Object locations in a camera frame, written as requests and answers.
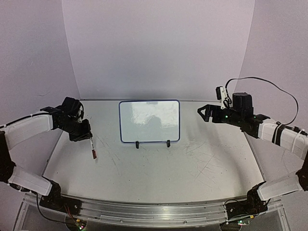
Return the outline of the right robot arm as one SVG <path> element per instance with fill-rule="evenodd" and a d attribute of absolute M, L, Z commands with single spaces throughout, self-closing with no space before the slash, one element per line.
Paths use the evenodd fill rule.
<path fill-rule="evenodd" d="M 262 182 L 247 192 L 243 201 L 231 200 L 224 208 L 229 220 L 241 216 L 254 216 L 266 212 L 270 199 L 308 189 L 308 134 L 298 127 L 290 127 L 262 114 L 255 115 L 252 96 L 239 92 L 232 96 L 232 106 L 227 107 L 226 94 L 220 93 L 221 105 L 207 104 L 197 113 L 205 122 L 228 124 L 239 127 L 247 135 L 269 141 L 298 156 L 302 167 L 271 182 Z"/>

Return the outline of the aluminium front rail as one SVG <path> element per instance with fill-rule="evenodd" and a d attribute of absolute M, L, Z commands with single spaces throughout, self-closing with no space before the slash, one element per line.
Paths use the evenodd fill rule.
<path fill-rule="evenodd" d="M 288 224 L 285 209 L 280 199 L 270 200 L 266 212 L 229 220 L 224 205 L 230 203 L 232 199 L 170 204 L 135 204 L 78 197 L 68 198 L 80 200 L 80 208 L 67 208 L 62 211 L 56 211 L 40 206 L 41 198 L 39 196 L 29 193 L 25 195 L 25 201 L 34 205 L 36 210 L 40 210 L 44 215 L 51 212 L 56 215 L 64 215 L 68 218 L 78 218 L 86 222 L 116 226 L 147 228 L 197 227 L 223 222 L 237 223 L 238 220 L 243 218 L 252 218 L 250 225 L 254 221 L 262 221 L 267 226 L 271 222 L 274 224 L 279 223 L 282 226 Z"/>

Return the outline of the black whiteboard stand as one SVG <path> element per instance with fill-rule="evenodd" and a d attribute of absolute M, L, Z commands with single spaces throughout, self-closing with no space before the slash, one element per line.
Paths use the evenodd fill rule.
<path fill-rule="evenodd" d="M 167 140 L 167 141 L 142 141 L 142 142 L 135 141 L 136 149 L 139 149 L 141 143 L 166 143 L 167 148 L 169 148 L 171 146 L 171 140 Z"/>

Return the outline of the circuit board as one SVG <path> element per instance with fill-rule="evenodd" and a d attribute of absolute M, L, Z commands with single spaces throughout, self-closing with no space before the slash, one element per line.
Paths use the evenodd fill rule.
<path fill-rule="evenodd" d="M 78 231 L 84 230 L 86 225 L 86 221 L 80 220 L 78 218 L 73 218 L 73 227 L 77 228 Z"/>
<path fill-rule="evenodd" d="M 243 218 L 237 221 L 238 226 L 248 226 L 251 223 L 252 218 Z"/>

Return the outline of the left circuit board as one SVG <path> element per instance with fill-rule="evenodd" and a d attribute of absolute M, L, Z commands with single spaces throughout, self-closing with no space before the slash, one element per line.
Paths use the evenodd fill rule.
<path fill-rule="evenodd" d="M 73 218 L 73 227 L 77 228 L 78 231 L 84 230 L 86 225 L 86 221 L 80 220 L 78 218 Z"/>

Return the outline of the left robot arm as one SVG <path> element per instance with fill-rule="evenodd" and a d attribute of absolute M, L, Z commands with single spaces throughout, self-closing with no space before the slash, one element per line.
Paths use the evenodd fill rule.
<path fill-rule="evenodd" d="M 91 140 L 90 122 L 84 118 L 80 100 L 66 97 L 57 107 L 45 107 L 0 127 L 0 180 L 21 192 L 41 195 L 39 205 L 56 211 L 79 209 L 81 201 L 61 195 L 61 186 L 53 180 L 18 166 L 10 156 L 16 145 L 41 133 L 60 129 L 72 142 Z"/>

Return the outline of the small blue-framed whiteboard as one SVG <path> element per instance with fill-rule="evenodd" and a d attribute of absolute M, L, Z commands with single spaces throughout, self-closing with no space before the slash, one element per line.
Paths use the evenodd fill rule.
<path fill-rule="evenodd" d="M 167 143 L 180 140 L 178 100 L 121 101 L 118 113 L 122 143 Z"/>

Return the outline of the right circuit board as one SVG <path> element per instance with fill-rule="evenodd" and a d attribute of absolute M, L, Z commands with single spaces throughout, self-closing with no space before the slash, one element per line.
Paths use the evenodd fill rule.
<path fill-rule="evenodd" d="M 251 223 L 252 218 L 243 218 L 237 221 L 238 226 L 248 226 Z"/>

